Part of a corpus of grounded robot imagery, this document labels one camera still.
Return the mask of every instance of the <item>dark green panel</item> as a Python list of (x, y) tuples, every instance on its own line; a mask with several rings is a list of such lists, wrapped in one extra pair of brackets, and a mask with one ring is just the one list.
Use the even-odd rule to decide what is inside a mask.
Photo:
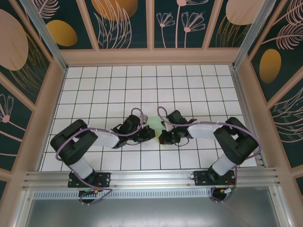
[[(111, 2), (114, 2), (112, 0), (93, 1), (100, 2), (100, 4), (102, 4), (102, 7), (106, 10), (111, 8)], [(117, 0), (117, 3), (119, 4), (123, 1), (125, 0)], [(99, 23), (97, 17), (99, 20), (103, 19), (103, 25), (105, 28), (104, 30), (106, 30), (108, 34), (111, 34), (111, 38), (108, 39), (110, 42), (103, 42), (103, 37), (105, 38), (106, 35), (100, 35), (100, 42), (98, 43), (100, 49), (147, 48), (146, 4), (145, 0), (128, 0), (130, 8), (132, 6), (136, 6), (136, 4), (134, 4), (136, 1), (138, 2), (138, 8), (136, 12), (129, 18), (129, 23), (126, 24), (127, 20), (122, 20), (122, 22), (117, 23), (116, 21), (110, 21), (106, 18), (103, 18), (94, 8), (92, 0), (85, 0), (89, 12), (89, 17), (95, 31), (96, 39), (98, 40), (99, 37)]]
[(290, 166), (303, 165), (303, 79), (270, 111)]
[[(36, 6), (38, 6), (37, 2), (41, 2), (41, 3), (45, 2), (47, 4), (47, 0), (35, 0), (34, 4)], [(87, 34), (85, 25), (83, 23), (76, 0), (52, 0), (51, 2), (53, 3), (50, 5), (50, 9), (53, 10), (53, 12), (45, 13), (45, 15), (42, 16), (44, 22), (47, 24), (48, 22), (53, 20), (64, 21), (74, 29), (78, 39), (76, 44), (72, 46), (62, 46), (58, 44), (59, 49), (61, 50), (92, 49), (89, 36)]]
[(0, 181), (0, 201), (1, 201), (2, 195), (4, 193), (6, 183), (7, 183), (6, 181)]
[(228, 0), (223, 1), (209, 47), (240, 47), (250, 28), (251, 24), (234, 25), (228, 21), (227, 2)]
[(27, 61), (21, 69), (12, 71), (0, 65), (0, 72), (7, 77), (22, 93), (24, 93), (26, 97), (28, 97), (33, 103), (36, 103), (40, 88), (49, 66), (49, 61), (8, 0), (3, 0), (0, 2), (0, 9), (8, 12), (22, 25), (25, 33), (27, 34), (27, 42), (29, 46)]
[(32, 27), (34, 28), (34, 30), (36, 31), (36, 33), (39, 35), (39, 37), (40, 37), (40, 39), (42, 40), (44, 46), (47, 48), (47, 51), (49, 52), (49, 54), (50, 54), (51, 56), (53, 56), (53, 54), (52, 54), (52, 53), (50, 52), (50, 50), (48, 49), (48, 46), (45, 44), (44, 40), (43, 40), (42, 37), (40, 36), (40, 34), (39, 34), (37, 28), (35, 27), (35, 25), (33, 24), (32, 20), (28, 17), (27, 13), (25, 12), (25, 10), (24, 10), (24, 8), (23, 8), (23, 6), (22, 6), (22, 4), (20, 3), (19, 0), (17, 0), (17, 3), (19, 4), (19, 6), (20, 6), (20, 8), (22, 9), (22, 11), (25, 13), (27, 19), (29, 20), (30, 24), (32, 25)]
[[(296, 24), (293, 25), (294, 32), (285, 32), (282, 36), (285, 39), (277, 39), (279, 32), (283, 32), (283, 28), (285, 26), (290, 27), (292, 26), (288, 20), (286, 19), (285, 15), (288, 12), (288, 6), (291, 1), (284, 6), (283, 10), (281, 11), (280, 15), (278, 16), (277, 20), (279, 20), (276, 24), (274, 24), (268, 35), (265, 37), (264, 42), (259, 47), (258, 51), (256, 52), (255, 56), (253, 57), (251, 63), (254, 67), (260, 85), (262, 87), (265, 99), (268, 101), (270, 100), (275, 93), (303, 66), (302, 61), (302, 53), (303, 53), (303, 41), (302, 41), (302, 30), (303, 24)], [(298, 12), (301, 17), (303, 17), (302, 11)], [(269, 49), (276, 50), (276, 56), (281, 57), (281, 68), (278, 72), (277, 77), (270, 83), (265, 83), (262, 78), (266, 78), (269, 74), (260, 74), (260, 63), (262, 56), (266, 51)], [(276, 70), (277, 63), (270, 62), (272, 58), (267, 58), (266, 63), (263, 62), (263, 66), (267, 65), (267, 72)]]
[[(0, 153), (16, 155), (32, 112), (0, 85)], [(11, 171), (16, 157), (0, 155), (0, 168)]]
[(303, 176), (296, 178), (296, 181), (299, 186), (301, 195), (303, 196)]
[(275, 10), (276, 10), (276, 8), (278, 7), (278, 5), (280, 4), (280, 2), (281, 2), (281, 0), (276, 0), (275, 5), (274, 5), (273, 9), (271, 10), (269, 16), (267, 17), (267, 19), (266, 19), (266, 21), (265, 21), (263, 27), (261, 28), (261, 30), (260, 30), (259, 34), (257, 35), (255, 41), (252, 43), (250, 49), (248, 50), (248, 55), (250, 55), (250, 53), (251, 53), (252, 50), (254, 49), (254, 47), (255, 47), (257, 41), (259, 40), (260, 36), (262, 35), (262, 33), (263, 33), (264, 29), (266, 28), (268, 22), (270, 21), (271, 17), (272, 17), (273, 14), (275, 13)]
[[(205, 1), (205, 0), (195, 0), (192, 1), (196, 3), (195, 5), (191, 5), (190, 1), (187, 2), (185, 6), (180, 6), (176, 1), (163, 1), (163, 0), (155, 0), (155, 15), (154, 15), (154, 24), (155, 24), (155, 48), (164, 48), (163, 39), (166, 48), (175, 48), (176, 47), (176, 26), (178, 20), (178, 48), (201, 48), (205, 33), (207, 30), (207, 26), (209, 23), (209, 18), (213, 10), (214, 1)], [(171, 13), (170, 17), (166, 17), (164, 13)], [(160, 22), (165, 22), (167, 26), (160, 26), (160, 22), (157, 18), (161, 17)], [(185, 27), (192, 29), (197, 29), (197, 31), (185, 32)]]

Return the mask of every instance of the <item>grid tile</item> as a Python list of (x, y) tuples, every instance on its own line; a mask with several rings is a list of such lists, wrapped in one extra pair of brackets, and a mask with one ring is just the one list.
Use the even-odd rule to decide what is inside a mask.
[(122, 89), (125, 90), (126, 78), (112, 78), (110, 82), (110, 89)]
[(126, 78), (126, 89), (141, 89), (141, 78)]
[(79, 90), (93, 90), (95, 87), (95, 78), (82, 78), (80, 81), (80, 86), (79, 86)]
[(156, 66), (142, 66), (142, 77), (155, 77), (157, 75)]
[(141, 169), (160, 169), (160, 152), (158, 150), (141, 152)]
[(186, 72), (188, 76), (201, 76), (201, 70), (199, 65), (187, 65)]
[(157, 86), (158, 88), (172, 88), (171, 77), (158, 77)]
[(140, 151), (122, 152), (121, 170), (140, 170)]
[(114, 66), (112, 77), (126, 77), (126, 66)]
[(110, 78), (96, 78), (95, 90), (108, 90)]
[(186, 76), (185, 65), (172, 65), (171, 66), (172, 76)]
[(63, 91), (78, 90), (80, 79), (66, 79), (63, 86)]
[(216, 76), (214, 65), (201, 65), (202, 76)]
[(202, 77), (188, 77), (189, 88), (204, 88)]
[(178, 150), (160, 151), (161, 169), (180, 169), (180, 159)]
[(142, 78), (142, 89), (156, 89), (157, 78), (156, 77), (143, 77)]
[(197, 150), (180, 150), (181, 169), (200, 168)]
[(98, 67), (97, 77), (110, 77), (112, 74), (112, 67), (111, 66), (101, 66)]
[(81, 78), (95, 78), (97, 67), (83, 67)]
[(127, 66), (127, 77), (141, 77), (141, 66)]
[(228, 76), (231, 74), (228, 65), (215, 65), (218, 76)]
[(171, 76), (171, 67), (170, 67), (170, 65), (158, 65), (157, 66), (157, 76), (158, 77)]
[(80, 78), (83, 67), (69, 67), (66, 78)]
[[(223, 122), (234, 116), (244, 123), (228, 66), (73, 67), (68, 69), (62, 90), (48, 144), (77, 119), (109, 130), (123, 123), (135, 107), (149, 117), (164, 106), (168, 114), (177, 109), (187, 120)], [(182, 139), (179, 146), (186, 143)], [(69, 171), (54, 159), (50, 145), (45, 150), (42, 171)], [(214, 140), (198, 138), (177, 147), (159, 145), (153, 139), (119, 149), (92, 146), (85, 158), (102, 171), (180, 169), (208, 168), (222, 154)], [(247, 160), (243, 166), (256, 166), (256, 161)]]

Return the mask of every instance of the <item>beige circle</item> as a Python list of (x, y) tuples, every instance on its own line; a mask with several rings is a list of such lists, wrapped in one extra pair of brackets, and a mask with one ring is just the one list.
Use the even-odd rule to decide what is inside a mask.
[(73, 46), (78, 38), (75, 30), (62, 20), (52, 20), (46, 24), (55, 42), (61, 46)]
[(258, 14), (264, 0), (229, 0), (226, 17), (234, 25), (249, 25)]
[(27, 34), (22, 25), (8, 12), (0, 9), (0, 65), (19, 70), (27, 61)]
[(120, 6), (121, 10), (124, 9), (127, 12), (129, 18), (133, 16), (138, 9), (138, 0), (91, 0), (91, 3), (93, 4), (98, 14), (107, 20), (113, 21), (122, 20), (121, 17), (118, 18), (118, 7), (116, 2)]
[(278, 51), (268, 49), (260, 61), (260, 77), (264, 83), (271, 83), (277, 77), (281, 68), (281, 56)]

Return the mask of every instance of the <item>leaf illustration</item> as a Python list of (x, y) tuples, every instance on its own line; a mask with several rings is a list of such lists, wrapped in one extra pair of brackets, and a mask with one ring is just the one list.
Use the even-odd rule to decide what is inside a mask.
[(285, 25), (281, 28), (277, 37), (268, 39), (262, 44), (268, 43), (273, 40), (276, 41), (276, 45), (279, 49), (293, 50), (294, 47), (299, 45), (299, 43), (303, 40), (303, 24)]
[(132, 40), (132, 27), (127, 12), (121, 9), (117, 2), (116, 10), (109, 0), (104, 0), (103, 4), (95, 0), (95, 3), (101, 15), (104, 15), (100, 18), (94, 13), (99, 25), (98, 44), (100, 47), (102, 49), (128, 48)]
[(292, 24), (300, 24), (303, 21), (303, 0), (292, 0), (288, 6), (286, 20)]
[(282, 142), (303, 139), (303, 88), (288, 100), (274, 105), (271, 111)]
[(60, 7), (58, 0), (33, 0), (40, 16), (45, 19), (52, 18)]

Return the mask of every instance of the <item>black mounting bracket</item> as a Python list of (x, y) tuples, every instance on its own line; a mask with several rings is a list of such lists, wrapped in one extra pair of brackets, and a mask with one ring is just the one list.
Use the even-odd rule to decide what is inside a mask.
[[(94, 182), (91, 185), (96, 187), (108, 188), (110, 184), (110, 173), (96, 173)], [(69, 188), (87, 188), (74, 173), (70, 172), (67, 187)]]
[(208, 171), (194, 171), (191, 180), (195, 181), (195, 186), (212, 186), (212, 185), (228, 185), (228, 181), (232, 184), (236, 183), (235, 173), (229, 170), (224, 176), (220, 177), (216, 182), (208, 177)]

